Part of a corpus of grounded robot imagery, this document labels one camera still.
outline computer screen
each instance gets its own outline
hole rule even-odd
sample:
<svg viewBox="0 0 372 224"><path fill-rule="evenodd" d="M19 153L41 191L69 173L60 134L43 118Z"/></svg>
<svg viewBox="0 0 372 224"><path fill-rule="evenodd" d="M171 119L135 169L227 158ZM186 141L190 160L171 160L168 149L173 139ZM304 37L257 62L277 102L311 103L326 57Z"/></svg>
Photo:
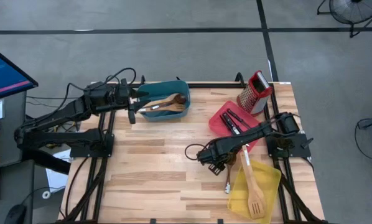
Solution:
<svg viewBox="0 0 372 224"><path fill-rule="evenodd" d="M37 86L35 80L0 53L0 98Z"/></svg>

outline blue bowl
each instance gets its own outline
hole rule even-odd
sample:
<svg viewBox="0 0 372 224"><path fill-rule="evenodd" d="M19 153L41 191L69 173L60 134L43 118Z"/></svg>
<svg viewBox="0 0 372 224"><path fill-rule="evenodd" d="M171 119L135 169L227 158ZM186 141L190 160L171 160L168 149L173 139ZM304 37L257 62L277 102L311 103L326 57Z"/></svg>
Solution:
<svg viewBox="0 0 372 224"><path fill-rule="evenodd" d="M186 103L184 104L185 110L183 112L157 111L150 113L141 113L142 116L148 121L164 121L168 119L177 119L186 116L188 112L188 108L190 106L190 92L188 90L187 83L182 80L144 84L140 86L138 90L149 93L147 96L140 97L139 101L162 100L174 93L183 94L187 98Z"/></svg>

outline gray floor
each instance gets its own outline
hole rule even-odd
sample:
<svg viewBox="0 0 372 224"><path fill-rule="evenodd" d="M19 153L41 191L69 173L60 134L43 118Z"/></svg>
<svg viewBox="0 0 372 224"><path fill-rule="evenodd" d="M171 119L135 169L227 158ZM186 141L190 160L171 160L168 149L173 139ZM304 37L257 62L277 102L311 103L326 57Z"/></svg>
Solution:
<svg viewBox="0 0 372 224"><path fill-rule="evenodd" d="M267 25L347 27L331 16L317 16L320 2L264 0ZM0 0L0 30L260 25L255 0ZM347 32L270 33L270 39L279 80L292 82L305 131L315 138L311 150L326 219L372 223L372 160L358 152L353 139L356 122L372 117L372 32L353 39ZM229 81L237 72L247 78L255 70L271 77L260 32L0 35L0 51L40 83L28 92L33 96L59 97L68 82L87 85L123 67L152 81L176 76ZM31 116L49 111L27 106ZM357 137L372 155L372 129L358 131ZM36 183L44 186L44 171L36 173ZM37 201L34 221L55 220L60 199L59 193Z"/></svg>

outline wooden tabletop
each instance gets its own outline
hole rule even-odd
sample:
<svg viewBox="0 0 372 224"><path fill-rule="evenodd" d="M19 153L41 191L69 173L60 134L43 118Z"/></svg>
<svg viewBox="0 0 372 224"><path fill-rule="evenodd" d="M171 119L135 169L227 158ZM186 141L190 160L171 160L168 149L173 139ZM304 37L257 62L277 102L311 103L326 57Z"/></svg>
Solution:
<svg viewBox="0 0 372 224"><path fill-rule="evenodd" d="M279 111L297 114L291 85L274 83L274 87ZM148 123L137 114L136 124L131 125L128 112L117 111L113 129L115 144L113 155L108 160L99 223L148 223L151 218L156 218L158 223L216 223L219 218L224 219L225 223L251 223L251 220L227 209L229 195L224 192L226 172L215 176L207 165L190 161L184 155L187 145L206 144L217 138L210 131L208 120L226 101L236 101L240 92L240 88L192 88L188 115L159 123ZM272 113L270 100L268 105ZM264 115L261 114L256 119L264 121ZM81 129L96 128L98 120L99 117L91 117L82 122ZM199 150L201 149L198 147L190 148L189 154L193 155ZM254 146L250 158L272 166L264 139L260 139ZM78 158L72 161L62 211L65 208L68 186L82 160L83 158ZM77 204L85 191L90 160L85 162L75 180L69 210ZM324 219L312 168L299 158L291 158L290 162L297 193L317 217ZM236 177L238 168L239 166L233 166L232 179ZM286 199L289 216L293 218L288 194ZM89 218L94 201L95 195L91 198ZM278 199L271 222L282 223Z"/></svg>

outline yellow tray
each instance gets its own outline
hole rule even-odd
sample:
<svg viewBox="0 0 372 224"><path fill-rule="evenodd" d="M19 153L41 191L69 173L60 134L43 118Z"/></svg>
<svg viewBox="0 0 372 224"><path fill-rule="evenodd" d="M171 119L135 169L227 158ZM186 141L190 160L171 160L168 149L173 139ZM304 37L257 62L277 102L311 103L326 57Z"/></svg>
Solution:
<svg viewBox="0 0 372 224"><path fill-rule="evenodd" d="M254 221L261 224L270 223L274 201L276 199L277 189L280 183L281 173L279 170L273 167L253 161L252 159L250 161L254 170L256 182L262 189L266 201L265 217L256 219ZM240 167L235 183L233 184L228 202L228 208L232 212L235 212L252 220L248 210L247 181L242 167Z"/></svg>

